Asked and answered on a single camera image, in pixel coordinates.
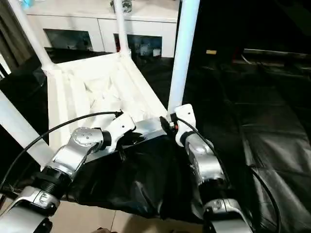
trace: white metal frame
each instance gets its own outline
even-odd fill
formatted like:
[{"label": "white metal frame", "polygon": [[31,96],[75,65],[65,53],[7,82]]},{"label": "white metal frame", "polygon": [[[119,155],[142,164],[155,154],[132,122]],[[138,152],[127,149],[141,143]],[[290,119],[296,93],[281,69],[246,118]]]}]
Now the white metal frame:
[{"label": "white metal frame", "polygon": [[[53,70],[53,62],[50,60],[44,47],[35,36],[35,33],[33,32],[26,14],[23,12],[18,0],[8,0],[8,2],[11,5],[13,12],[20,22],[31,45],[33,46],[38,58],[40,59],[42,69],[47,73],[49,70]],[[119,29],[121,54],[123,54],[124,57],[129,57],[130,52],[125,33],[121,0],[115,0],[114,3]],[[173,112],[175,107],[182,104],[199,3],[200,0],[182,1],[182,11],[169,99],[169,113]],[[155,97],[156,96],[151,95],[151,99],[154,101],[156,101]],[[21,146],[26,147],[28,143],[33,141],[38,136],[35,130],[29,125],[29,123],[23,118],[23,116],[2,92],[0,92],[0,113],[1,125],[14,137],[16,141],[21,144]],[[44,166],[48,162],[49,153],[52,153],[52,150],[49,149],[48,145],[44,141],[39,141],[38,143],[41,144],[41,146],[34,146],[31,150],[28,150],[28,152],[41,166]],[[42,150],[44,150],[48,156],[42,157],[42,154],[44,154]]]}]

